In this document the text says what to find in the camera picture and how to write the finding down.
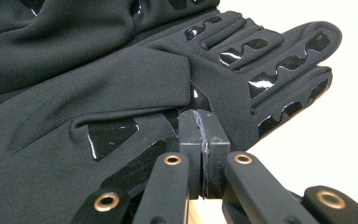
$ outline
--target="glossy black patch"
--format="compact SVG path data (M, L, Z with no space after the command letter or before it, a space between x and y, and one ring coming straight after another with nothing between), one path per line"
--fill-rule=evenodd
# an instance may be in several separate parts
M305 46L306 52L310 49L318 52L322 52L325 48L327 48L331 44L330 39L323 32L319 32L316 36L314 36L311 40L309 40Z
M303 105L299 101L292 102L291 104L285 106L283 108L281 119L283 114L286 114L289 119L292 118L294 115L296 115L298 112L300 112L303 109Z
M133 119L98 121L89 124L92 158L100 161L139 131Z
M278 68L279 67L294 71L307 61L307 59L310 55L310 53L309 53L310 50L315 50L317 52L321 52L322 50L327 48L330 44L331 44L331 41L328 38L328 36L326 34L324 34L323 32L319 32L317 35L315 35L313 38L311 38L306 43L306 45L304 47L305 52L306 52L306 57L304 59L299 58L296 55L293 55L293 56L289 56L289 57L283 59L282 61L280 61L277 64L277 66L275 67L275 82L273 84L275 84L276 81L278 80L278 77L279 77ZM262 74L258 75L257 77L259 77L259 76L269 77L269 78L273 77L273 75L266 75L265 73L262 73ZM253 80L249 81L248 83L249 83L249 96L252 99L268 89L268 88L260 88L260 89L255 88L254 84L253 84L255 82ZM267 85L269 85L268 80L263 80L263 83L266 83Z
M308 104L311 105L318 96L320 96L324 91L327 90L328 87L328 79L324 80L323 82L319 83L310 93L310 100Z
M142 10L141 1L135 0L131 6L131 15L135 16L137 14L140 14L141 10Z
M206 111L212 111L211 104L209 103L208 96L205 95L196 85L191 83L191 99L189 109L203 109Z
M225 52L220 53L220 63L225 66L230 66L236 61L242 59L245 55L245 46L251 49L263 49L269 45L269 42L265 39L257 38L249 42L244 43L241 46L241 51L236 49L228 49Z
M255 98L263 91L266 91L275 85L277 80L278 76L270 76L267 73L261 73L252 78L252 80L248 81L249 97L251 99Z
M272 116L268 116L265 120L258 124L258 138L262 138L267 133L276 129L280 125L280 122L274 119Z
M286 105L283 108L279 120L276 120L272 116L268 116L266 119L261 121L260 124L258 124L258 137L262 138L266 134L278 128L281 125L283 115L287 115L290 119L299 111L301 111L303 108L304 108L303 105L299 101L296 101L290 103L289 105Z
M168 120L168 122L170 123L173 131L175 132L176 136L178 136L179 134L179 112L175 109L173 110L168 110L165 111L164 113L162 113L164 115L164 117Z
M307 61L307 58L305 58L305 59L298 58L296 55L287 57L277 64L277 67L275 69L276 74L278 74L279 67L283 67L283 68L293 71L293 70L296 70L297 68L299 68L301 65L303 65L306 61Z
M222 20L222 18L220 17L212 17L206 21L202 22L202 26L193 26L191 28L189 28L188 30L185 31L185 36L187 41L190 41L192 39L194 39L195 37L197 37L198 35L204 33L205 29L206 29L206 25L205 23L211 23L211 24L217 24Z
M101 184L102 189L116 188L126 191L134 197L145 190L147 180L152 173L156 159L167 152L166 143L159 140L137 155L128 165L106 178Z
M26 7L31 9L34 15L39 14L40 9L42 8L45 0L20 0Z

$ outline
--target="glove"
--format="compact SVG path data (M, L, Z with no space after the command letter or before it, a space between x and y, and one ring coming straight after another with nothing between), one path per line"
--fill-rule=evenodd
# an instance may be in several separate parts
M68 222L111 174L175 136L168 109L212 110L249 148L329 87L316 64L340 39L326 22L280 35L213 11L29 89L0 105L0 222Z
M195 107L214 112L231 143L242 150L330 87L331 69L317 64L341 42L341 32L327 22L281 35L234 12L159 35L164 37L139 45L190 60L196 95L203 95Z
M33 85L101 58L138 35L140 40L218 3L0 1L0 104Z

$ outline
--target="metal rivet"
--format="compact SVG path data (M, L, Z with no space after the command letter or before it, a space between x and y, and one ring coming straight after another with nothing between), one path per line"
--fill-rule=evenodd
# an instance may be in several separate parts
M240 164L250 164L253 160L250 156L240 154L235 156L235 161Z
M330 200L327 200L324 196L330 196L332 198L334 198L335 200L337 200L336 202L332 202ZM346 207L346 203L345 201L339 197L338 195L336 195L336 193L333 193L333 192L330 192L330 191L327 191L327 190L321 190L317 193L317 197L318 197L318 200L331 207L331 208L335 208L335 209L342 209L344 207Z
M94 208L99 212L108 212L114 209L120 198L114 192L108 192L101 195L97 200L95 200Z
M177 165L179 164L182 159L179 157L179 156L174 156L174 155L171 155L171 156L167 156L165 159L164 159L165 163L167 163L168 165Z

